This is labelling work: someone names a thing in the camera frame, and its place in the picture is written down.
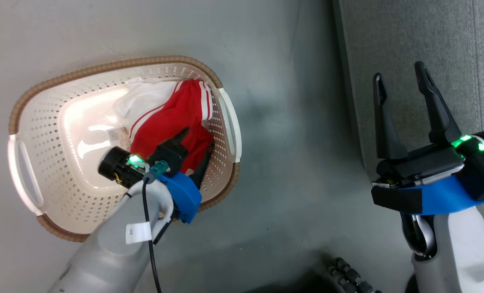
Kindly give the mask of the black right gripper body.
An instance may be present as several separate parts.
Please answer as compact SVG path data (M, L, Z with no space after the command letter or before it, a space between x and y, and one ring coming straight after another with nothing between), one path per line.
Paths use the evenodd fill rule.
M463 159L451 145L431 144L409 152L399 141L379 142L377 156L381 161L372 186L389 189L423 185L426 179L446 177L463 166Z

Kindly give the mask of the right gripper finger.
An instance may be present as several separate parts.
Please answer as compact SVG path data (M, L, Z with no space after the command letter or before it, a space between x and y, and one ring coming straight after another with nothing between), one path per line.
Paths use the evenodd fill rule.
M424 96L430 122L429 141L432 144L452 144L462 132L454 120L442 94L422 61L414 64L417 86Z
M376 154L384 160L401 160L408 151L400 141L389 111L389 99L383 76L378 72L373 78L374 120Z

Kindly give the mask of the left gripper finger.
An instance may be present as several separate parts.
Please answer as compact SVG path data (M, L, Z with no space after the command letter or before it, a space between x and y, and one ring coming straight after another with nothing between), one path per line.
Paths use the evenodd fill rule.
M208 146L208 148L205 149L205 154L204 154L202 161L196 167L194 172L189 175L189 178L193 181L193 183L195 184L195 186L199 190L201 189L201 185L202 185L203 180L205 178L205 173L208 169L208 165L210 163L210 159L211 159L212 153L214 151L214 148L215 148L215 142L212 141L210 143L210 145Z
M188 132L189 131L190 131L190 128L189 127L186 127L184 129L182 129L177 135L175 135L173 138L168 139L166 141L166 146L169 149L173 149L173 150L177 150L177 149L179 149L179 150L187 150L185 148L185 146L182 144L182 142L184 141L184 139L188 135Z

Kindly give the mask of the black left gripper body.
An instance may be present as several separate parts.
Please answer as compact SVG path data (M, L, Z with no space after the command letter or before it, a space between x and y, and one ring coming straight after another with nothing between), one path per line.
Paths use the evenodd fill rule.
M181 171L185 158L188 156L188 150L179 142L166 140L160 143L153 154L148 157L150 166L157 162L164 161L167 164L165 175L175 175Z

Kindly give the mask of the red garment with white stripes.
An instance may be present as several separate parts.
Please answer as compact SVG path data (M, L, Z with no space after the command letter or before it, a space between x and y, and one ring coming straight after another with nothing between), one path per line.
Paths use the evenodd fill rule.
M188 156L181 171L194 171L202 161L205 149L214 141L205 127L205 122L214 114L213 98L208 83L199 80L182 81L182 85L164 106L150 111L129 126L130 152L146 160L160 143L189 127L190 131L182 142L188 150Z

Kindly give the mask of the grey fabric sofa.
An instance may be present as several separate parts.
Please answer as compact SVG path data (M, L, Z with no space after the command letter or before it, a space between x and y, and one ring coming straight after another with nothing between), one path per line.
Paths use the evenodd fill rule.
M377 178L373 76L383 76L390 113L409 150L429 143L414 64L422 61L463 133L484 130L484 0L334 0L354 137Z

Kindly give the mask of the beige basket bottom sticker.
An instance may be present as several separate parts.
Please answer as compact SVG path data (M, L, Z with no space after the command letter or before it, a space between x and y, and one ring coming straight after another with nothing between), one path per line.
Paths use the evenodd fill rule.
M108 129L106 133L111 147L119 147L130 152L132 143L125 127Z

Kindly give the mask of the white perforated laundry basket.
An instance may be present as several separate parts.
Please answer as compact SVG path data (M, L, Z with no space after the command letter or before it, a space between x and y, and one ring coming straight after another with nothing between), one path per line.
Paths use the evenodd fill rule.
M24 205L52 235L76 243L104 222L125 189L97 172L124 122L113 104L132 78L201 80L212 90L205 123L215 149L201 186L201 211L220 203L240 175L242 137L234 106L215 72L188 56L106 63L41 82L16 102L9 121L8 161Z

